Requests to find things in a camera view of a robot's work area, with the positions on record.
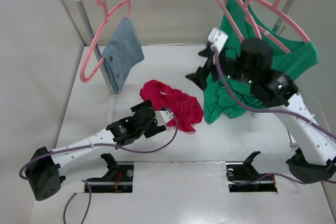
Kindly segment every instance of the red cloth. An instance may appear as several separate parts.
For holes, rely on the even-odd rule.
[[[171,109],[177,120],[178,128],[184,132],[196,132],[191,125],[200,123],[203,118],[203,110],[196,97],[191,97],[181,90],[172,89],[162,82],[151,80],[146,82],[140,90],[143,100],[151,100],[155,110],[163,107]],[[170,121],[167,126],[175,125],[175,121]]]

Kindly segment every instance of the folded garment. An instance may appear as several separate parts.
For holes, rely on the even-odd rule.
[[[203,110],[196,97],[191,97],[162,82],[156,80],[146,82],[140,90],[140,96],[143,100],[151,100],[155,110],[160,110],[163,107],[172,110],[181,131],[196,132],[192,125],[202,121]],[[175,125],[174,120],[167,124],[167,126],[173,125]]]
[[[131,68],[144,59],[140,41],[128,17],[125,17],[101,54],[115,94],[121,93]]]
[[[228,0],[226,8],[232,15],[232,18],[237,24],[243,37],[255,38],[256,36],[253,29],[250,24],[245,22],[244,12],[238,3],[235,0]],[[271,33],[291,50],[291,53],[286,54],[262,34],[263,40],[265,40],[274,50],[272,61],[273,69],[283,71],[292,80],[296,80],[307,69],[319,62],[317,50],[312,42],[305,44],[303,41],[294,41],[280,37],[258,19],[250,6],[248,8],[258,25]],[[225,47],[234,49],[228,50],[226,56],[235,58],[236,52],[240,53],[241,43],[225,16],[223,16],[220,29],[229,36],[225,43]],[[227,82],[241,102],[255,109],[265,109],[263,103],[250,93],[250,85],[232,79],[227,79]],[[226,114],[229,118],[236,118],[245,113],[246,110],[236,104],[232,97],[227,93],[220,80],[212,82],[212,76],[209,75],[206,83],[207,88],[204,91],[204,119],[207,123],[213,123],[222,113]]]

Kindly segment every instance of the green shirt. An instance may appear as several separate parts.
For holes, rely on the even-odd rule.
[[[244,38],[255,38],[255,34],[250,24],[244,20],[244,12],[235,0],[228,0],[226,8],[232,15],[239,30]],[[293,41],[280,37],[265,26],[254,14],[249,6],[249,10],[254,17],[255,22],[270,32],[274,37],[280,40],[291,53],[285,54],[277,45],[262,34],[262,38],[272,46],[274,57],[272,68],[285,72],[292,80],[296,80],[307,69],[319,62],[318,53],[312,42],[305,44],[303,41]],[[228,34],[228,40],[225,47],[235,48],[240,53],[240,40],[232,28],[228,19],[223,16],[220,29]],[[227,56],[235,58],[233,50],[227,51]],[[250,93],[250,86],[239,81],[227,79],[231,89],[243,103],[256,109],[264,109],[262,102],[256,99]],[[218,80],[212,82],[211,75],[208,76],[207,88],[204,91],[204,119],[207,123],[213,123],[221,113],[226,114],[229,118],[237,118],[245,113],[245,109],[240,107],[232,97],[227,93],[223,84]]]

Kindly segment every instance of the blue cloth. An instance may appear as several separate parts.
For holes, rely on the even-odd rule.
[[[131,68],[144,59],[140,41],[129,18],[125,17],[101,54],[115,94],[121,93]]]

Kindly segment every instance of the white table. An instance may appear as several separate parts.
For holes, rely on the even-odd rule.
[[[99,72],[86,84],[77,75],[57,147],[131,115],[130,106],[142,102],[140,89],[152,79],[197,97],[203,106],[202,91],[184,77],[204,64],[205,59],[197,56],[202,48],[144,46],[145,60],[132,68],[120,95],[107,93]],[[93,57],[88,70],[96,63]],[[233,120],[221,116],[195,129],[195,134],[179,131],[169,147],[154,154],[108,150],[118,161],[139,161],[134,166],[133,193],[95,194],[86,223],[334,223],[320,183],[301,186],[276,177],[277,194],[228,192],[223,161],[241,161],[253,151],[263,152],[254,162],[259,172],[288,175],[284,161],[291,156],[289,137],[274,115],[245,113]],[[141,138],[129,147],[153,150],[166,143],[173,131]],[[74,183],[36,202],[30,224],[62,223],[62,211],[74,192],[83,192],[83,184]],[[76,196],[68,208],[68,224],[80,223],[87,199],[87,194]]]

